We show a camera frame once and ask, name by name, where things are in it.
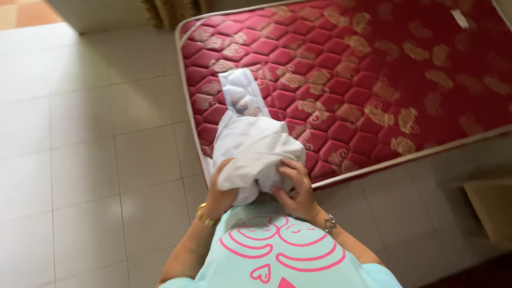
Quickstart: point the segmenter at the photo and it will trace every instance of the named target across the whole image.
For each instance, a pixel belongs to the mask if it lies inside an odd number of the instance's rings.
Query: pink heart print
[[[259,280],[263,284],[270,282],[270,263],[262,265],[251,271],[251,278]]]

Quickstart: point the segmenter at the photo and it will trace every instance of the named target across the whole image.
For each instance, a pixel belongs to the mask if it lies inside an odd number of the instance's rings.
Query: red mattress
[[[203,167],[217,75],[242,67],[317,187],[512,130],[512,34],[488,0],[272,4],[185,21],[177,45]]]

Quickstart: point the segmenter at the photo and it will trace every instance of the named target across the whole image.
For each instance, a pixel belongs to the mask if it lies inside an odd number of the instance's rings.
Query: curtain
[[[208,12],[208,0],[142,0],[156,28],[174,29],[179,22]]]

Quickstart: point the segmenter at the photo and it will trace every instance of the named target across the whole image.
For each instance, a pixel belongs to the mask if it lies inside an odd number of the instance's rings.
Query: gold bracelet
[[[203,204],[199,205],[199,207],[197,208],[197,213],[196,213],[197,219],[204,225],[208,225],[208,226],[212,226],[212,227],[217,226],[217,224],[219,224],[220,219],[213,220],[211,218],[206,217],[206,215],[204,215],[204,213],[203,213],[203,208],[205,206],[206,206],[206,203],[203,203]]]

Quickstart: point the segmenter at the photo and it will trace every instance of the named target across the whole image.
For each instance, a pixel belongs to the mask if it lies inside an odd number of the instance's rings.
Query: white tag
[[[453,17],[455,17],[455,20],[457,20],[457,23],[459,23],[460,27],[462,27],[463,29],[467,29],[470,27],[469,23],[466,20],[466,17],[462,15],[459,9],[453,9],[450,10],[450,12],[452,13]]]

